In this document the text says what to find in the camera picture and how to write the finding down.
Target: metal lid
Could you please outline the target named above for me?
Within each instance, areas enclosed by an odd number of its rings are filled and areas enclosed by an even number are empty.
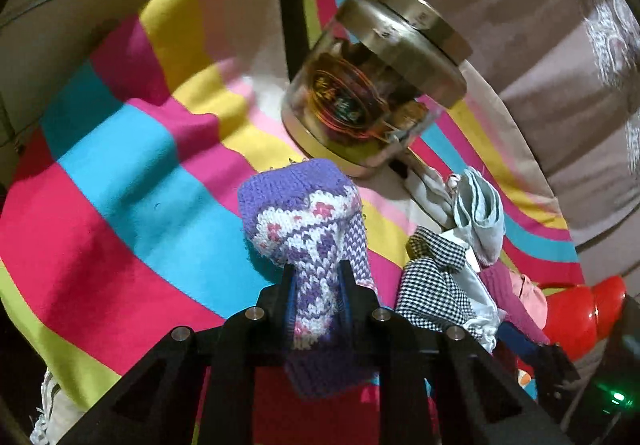
[[[345,0],[336,19],[412,86],[451,108],[465,96],[458,67],[427,37],[375,0]]]
[[[423,0],[379,0],[417,29],[459,66],[473,52],[471,46]]]

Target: jar label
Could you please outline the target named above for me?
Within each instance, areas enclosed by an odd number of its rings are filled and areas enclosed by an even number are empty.
[[[310,107],[328,128],[367,138],[367,131],[388,112],[373,83],[342,58],[323,53],[311,72]]]

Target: light blue cloth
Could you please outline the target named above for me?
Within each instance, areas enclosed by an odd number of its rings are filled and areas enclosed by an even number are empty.
[[[500,257],[504,238],[504,209],[500,194],[473,167],[466,168],[453,202],[456,234],[473,248],[483,266]]]

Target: red plastic toy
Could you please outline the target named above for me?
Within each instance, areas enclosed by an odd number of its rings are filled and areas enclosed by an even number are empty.
[[[562,346],[569,359],[586,355],[606,338],[620,316],[626,287],[614,275],[593,287],[567,284],[538,284],[541,289],[565,287],[546,298],[548,314],[543,331]]]

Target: clothing pile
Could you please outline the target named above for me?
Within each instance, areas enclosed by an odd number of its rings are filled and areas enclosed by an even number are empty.
[[[396,311],[414,325],[443,332],[463,327],[522,382],[516,358],[556,380],[575,376],[564,351],[543,332],[547,305],[526,275],[498,259],[504,209],[498,191],[481,172],[467,168],[445,181],[411,153],[392,166],[414,200],[444,229],[418,227],[409,238]]]
[[[545,361],[564,365],[561,351],[548,351],[556,346],[548,346],[542,331],[542,291],[498,261],[504,211],[495,188],[473,168],[447,183],[424,164],[404,170],[414,199],[452,230],[435,234],[417,227],[409,237],[411,260],[402,273],[396,312],[438,332],[460,326],[489,353],[504,342],[532,367]],[[313,159],[252,176],[239,187],[238,204],[255,251],[295,269],[286,372],[298,394],[329,396],[371,378],[372,371],[359,368],[344,351],[339,316],[340,260],[351,262],[357,284],[377,294],[357,187],[332,162]]]

